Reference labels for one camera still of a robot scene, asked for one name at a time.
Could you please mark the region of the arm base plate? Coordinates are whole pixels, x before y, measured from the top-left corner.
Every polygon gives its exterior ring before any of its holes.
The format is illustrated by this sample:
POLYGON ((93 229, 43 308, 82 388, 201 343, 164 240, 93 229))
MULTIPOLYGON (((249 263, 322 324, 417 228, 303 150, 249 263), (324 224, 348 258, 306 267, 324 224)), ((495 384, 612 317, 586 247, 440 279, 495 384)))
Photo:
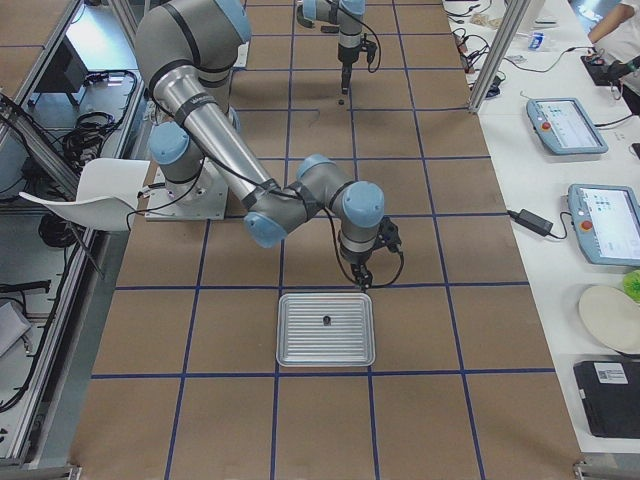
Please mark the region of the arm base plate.
POLYGON ((200 160, 200 174, 188 182, 175 183, 164 175, 166 168, 157 168, 154 181, 164 186, 150 192, 147 221, 223 220, 228 186, 208 158, 200 160))

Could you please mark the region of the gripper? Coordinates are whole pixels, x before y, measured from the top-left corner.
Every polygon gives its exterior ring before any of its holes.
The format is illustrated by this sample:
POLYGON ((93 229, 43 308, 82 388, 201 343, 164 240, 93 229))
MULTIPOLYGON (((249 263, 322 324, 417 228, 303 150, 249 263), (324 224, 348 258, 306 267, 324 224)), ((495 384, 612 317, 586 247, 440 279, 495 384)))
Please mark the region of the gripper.
POLYGON ((351 274, 353 279, 357 280, 360 291, 365 293, 373 283, 373 273, 367 267, 367 261, 371 258, 372 251, 355 252, 346 247, 340 247, 339 253, 349 263, 351 274))
POLYGON ((342 64, 341 70, 341 93, 347 95, 349 92, 352 65, 358 61, 362 46, 358 43, 356 46, 345 46, 338 44, 338 60, 342 64))

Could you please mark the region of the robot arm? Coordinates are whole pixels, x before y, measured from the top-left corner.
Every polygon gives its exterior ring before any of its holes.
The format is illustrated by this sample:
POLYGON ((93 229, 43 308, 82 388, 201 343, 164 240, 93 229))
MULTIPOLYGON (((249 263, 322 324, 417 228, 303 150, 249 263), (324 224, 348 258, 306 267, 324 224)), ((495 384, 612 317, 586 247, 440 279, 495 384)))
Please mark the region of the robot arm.
POLYGON ((238 48, 251 37, 237 1, 168 1, 150 10, 135 36, 135 57, 151 98, 165 109, 212 160, 247 214, 245 228, 271 248, 319 211, 334 215, 337 255, 351 270, 350 282, 366 290, 373 275, 366 263, 383 246, 384 193, 367 181, 352 180, 327 157, 307 157, 296 180, 279 186, 255 157, 221 103, 216 88, 228 82, 238 48))
POLYGON ((338 27, 338 60, 342 64, 341 93, 348 93, 353 64, 364 50, 366 35, 362 32, 365 0, 303 0, 297 2, 296 21, 312 28, 315 21, 338 27))

